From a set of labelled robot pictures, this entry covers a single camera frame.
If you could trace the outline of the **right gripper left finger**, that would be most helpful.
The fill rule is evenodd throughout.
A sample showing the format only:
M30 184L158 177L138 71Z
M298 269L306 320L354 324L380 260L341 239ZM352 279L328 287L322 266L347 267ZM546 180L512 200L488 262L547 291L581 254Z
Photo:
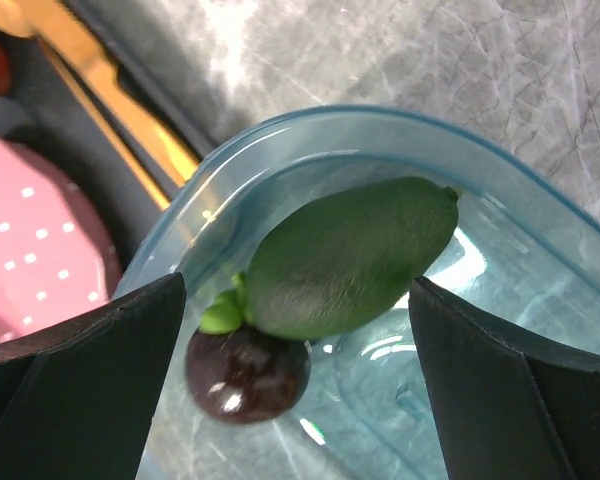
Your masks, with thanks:
M186 301L172 273L0 344L0 479L133 479Z

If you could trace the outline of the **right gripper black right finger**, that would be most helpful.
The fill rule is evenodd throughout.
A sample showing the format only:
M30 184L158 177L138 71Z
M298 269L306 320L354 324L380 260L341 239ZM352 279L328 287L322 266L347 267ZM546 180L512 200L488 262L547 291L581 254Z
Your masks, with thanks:
M451 479L600 479L600 355L425 277L410 320Z

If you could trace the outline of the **dark purple passion fruit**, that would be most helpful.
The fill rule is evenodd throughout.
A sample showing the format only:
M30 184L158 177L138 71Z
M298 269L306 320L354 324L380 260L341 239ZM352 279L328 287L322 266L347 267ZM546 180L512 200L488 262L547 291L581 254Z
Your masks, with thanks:
M234 424L272 420L294 407L309 383L305 343L246 324L228 334L197 330L185 357L188 390L210 417Z

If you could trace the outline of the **green avocado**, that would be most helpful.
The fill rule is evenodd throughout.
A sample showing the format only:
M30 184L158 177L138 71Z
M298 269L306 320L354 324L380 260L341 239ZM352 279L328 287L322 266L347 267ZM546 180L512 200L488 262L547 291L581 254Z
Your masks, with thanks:
M449 244L459 192L400 177L309 202L271 230L201 315L205 334L247 324L278 338L349 332L390 309Z

